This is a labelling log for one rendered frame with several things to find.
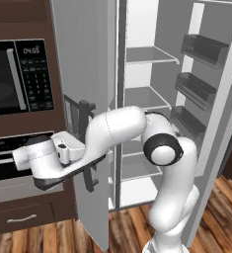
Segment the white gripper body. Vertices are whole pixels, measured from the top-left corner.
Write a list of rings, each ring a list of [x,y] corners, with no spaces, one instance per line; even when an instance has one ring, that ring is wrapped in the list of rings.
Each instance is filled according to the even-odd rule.
[[[60,161],[77,161],[84,155],[85,145],[67,131],[55,133],[51,139]]]

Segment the glass fridge shelf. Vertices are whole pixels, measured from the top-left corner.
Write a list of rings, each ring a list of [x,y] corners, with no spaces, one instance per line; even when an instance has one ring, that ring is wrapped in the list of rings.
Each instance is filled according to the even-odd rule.
[[[172,54],[157,46],[128,47],[126,49],[125,62],[127,64],[180,63]]]
[[[126,88],[124,105],[138,106],[144,110],[171,109],[171,105],[151,86]]]
[[[132,180],[160,174],[160,168],[151,164],[143,153],[139,153],[137,155],[126,155],[122,157],[122,180]]]

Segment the grey fridge body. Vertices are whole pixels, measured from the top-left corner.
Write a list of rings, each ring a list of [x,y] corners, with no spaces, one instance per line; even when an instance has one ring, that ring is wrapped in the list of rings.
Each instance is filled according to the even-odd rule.
[[[124,105],[124,90],[151,86],[160,95],[157,82],[152,78],[157,64],[174,68],[179,64],[125,62],[128,47],[156,46],[156,27],[159,4],[161,0],[118,0],[118,47],[117,47],[117,84],[116,102],[119,108]],[[161,113],[170,120],[171,109],[144,110],[146,113]],[[116,194],[115,203],[118,209],[126,209],[154,201],[161,184],[160,175],[147,176],[132,180],[121,179],[122,157],[143,153],[141,138],[137,137],[116,147]]]

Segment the grey fridge door with bins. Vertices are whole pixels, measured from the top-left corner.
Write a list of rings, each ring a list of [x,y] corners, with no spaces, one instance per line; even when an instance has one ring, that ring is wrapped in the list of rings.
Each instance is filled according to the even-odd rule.
[[[185,227],[182,239],[193,244],[199,222],[206,207],[214,180],[232,135],[232,0],[176,0],[182,12],[179,19],[186,22],[185,35],[201,35],[229,45],[223,68],[212,68],[182,53],[181,73],[189,72],[216,89],[212,108],[204,111],[178,91],[176,106],[183,106],[205,126],[201,139],[191,138],[197,146],[197,167],[194,183],[199,199]]]

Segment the black microwave oven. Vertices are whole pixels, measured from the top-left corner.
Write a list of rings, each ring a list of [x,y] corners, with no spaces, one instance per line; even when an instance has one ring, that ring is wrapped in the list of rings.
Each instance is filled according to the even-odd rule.
[[[27,105],[21,111],[8,61],[14,50],[18,75]],[[53,110],[53,95],[43,39],[0,41],[0,115]]]

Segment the black and grey oven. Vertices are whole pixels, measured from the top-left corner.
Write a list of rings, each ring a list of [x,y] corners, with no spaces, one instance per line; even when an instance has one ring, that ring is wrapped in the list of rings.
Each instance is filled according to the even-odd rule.
[[[12,151],[23,146],[29,138],[40,135],[52,136],[53,131],[0,137],[0,159],[13,158]],[[61,192],[63,184],[42,191],[34,185],[30,168],[18,171],[15,163],[0,164],[0,203],[38,195]]]

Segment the brown drawer front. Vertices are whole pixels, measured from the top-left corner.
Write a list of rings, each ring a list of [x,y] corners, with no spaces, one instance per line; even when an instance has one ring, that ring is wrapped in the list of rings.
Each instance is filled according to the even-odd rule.
[[[23,218],[33,213],[37,215],[36,218],[24,222],[7,223],[7,219],[9,218]],[[51,222],[53,219],[54,215],[51,204],[33,205],[13,210],[0,211],[0,232],[34,227]]]

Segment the dark transparent door bin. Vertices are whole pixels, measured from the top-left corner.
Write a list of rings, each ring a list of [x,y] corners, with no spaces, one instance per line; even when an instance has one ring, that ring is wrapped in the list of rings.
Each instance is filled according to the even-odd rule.
[[[212,108],[216,89],[189,72],[179,73],[176,89],[204,111]]]
[[[223,68],[229,45],[201,35],[185,35],[182,53],[212,68]]]
[[[185,107],[173,107],[170,120],[184,135],[194,137],[195,139],[204,137],[206,126]]]

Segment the brown appliance cabinet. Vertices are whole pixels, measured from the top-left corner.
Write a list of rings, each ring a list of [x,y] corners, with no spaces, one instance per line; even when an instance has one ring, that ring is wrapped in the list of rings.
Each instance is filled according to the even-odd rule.
[[[0,137],[46,131],[55,134],[65,129],[49,0],[0,0],[0,41],[32,39],[44,40],[54,109],[0,115]],[[47,223],[73,218],[76,211],[72,183],[61,184],[61,192],[2,202],[0,211],[51,204],[54,219]]]

